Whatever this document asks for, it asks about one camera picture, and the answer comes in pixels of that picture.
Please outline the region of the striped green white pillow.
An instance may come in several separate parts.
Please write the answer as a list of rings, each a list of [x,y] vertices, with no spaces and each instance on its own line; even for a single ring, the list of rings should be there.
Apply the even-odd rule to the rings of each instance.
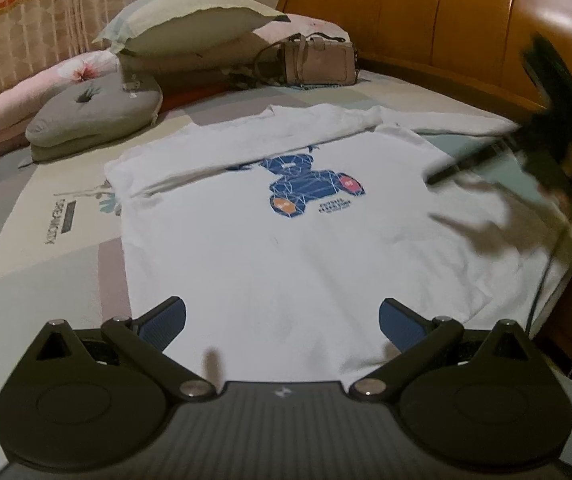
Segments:
[[[254,0],[136,0],[94,41],[114,53],[161,58],[200,53],[274,21],[289,18]]]

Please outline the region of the pink leather handbag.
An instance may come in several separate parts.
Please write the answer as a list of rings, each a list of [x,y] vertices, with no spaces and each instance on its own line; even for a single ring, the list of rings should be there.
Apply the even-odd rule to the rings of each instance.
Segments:
[[[252,62],[252,74],[268,86],[352,86],[358,79],[357,59],[349,40],[322,32],[295,34],[261,50]]]

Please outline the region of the pink floral folded quilt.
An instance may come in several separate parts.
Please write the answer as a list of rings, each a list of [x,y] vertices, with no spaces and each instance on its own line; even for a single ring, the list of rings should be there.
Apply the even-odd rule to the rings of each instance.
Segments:
[[[0,94],[0,156],[26,144],[24,130],[32,117],[53,96],[85,79],[101,77],[127,68],[156,77],[220,70],[251,63],[261,49],[295,34],[322,32],[349,40],[340,26],[298,14],[286,22],[272,21],[242,36],[202,53],[175,54],[165,58],[137,58],[100,50],[79,54],[21,81]]]

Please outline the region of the wooden headboard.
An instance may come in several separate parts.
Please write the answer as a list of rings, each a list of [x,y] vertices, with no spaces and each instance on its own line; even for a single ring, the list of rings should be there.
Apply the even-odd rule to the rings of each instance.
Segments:
[[[543,106],[522,67],[534,35],[572,75],[572,0],[278,0],[348,32],[366,70],[512,119]]]

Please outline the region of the red folded cloth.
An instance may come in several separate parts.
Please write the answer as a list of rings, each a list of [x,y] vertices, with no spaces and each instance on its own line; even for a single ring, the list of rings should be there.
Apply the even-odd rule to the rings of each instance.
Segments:
[[[230,84],[206,84],[205,86],[185,87],[168,90],[164,92],[164,97],[160,105],[159,113],[164,114],[169,110],[183,108],[204,99],[218,96],[230,91]]]

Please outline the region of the white printed sweatshirt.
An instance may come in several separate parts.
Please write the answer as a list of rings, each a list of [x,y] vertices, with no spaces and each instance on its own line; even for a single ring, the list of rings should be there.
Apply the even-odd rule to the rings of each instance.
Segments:
[[[442,160],[380,106],[272,106],[130,148],[105,174],[132,311],[182,298],[167,355],[216,384],[355,382],[390,356],[387,298],[537,330],[571,278],[572,229],[475,176],[428,190]]]

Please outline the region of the grey donut cushion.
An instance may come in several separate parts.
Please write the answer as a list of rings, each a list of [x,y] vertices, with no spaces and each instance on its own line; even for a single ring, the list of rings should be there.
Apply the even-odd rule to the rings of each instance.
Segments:
[[[132,136],[156,122],[162,103],[146,74],[113,73],[76,84],[49,99],[26,128],[40,164]]]

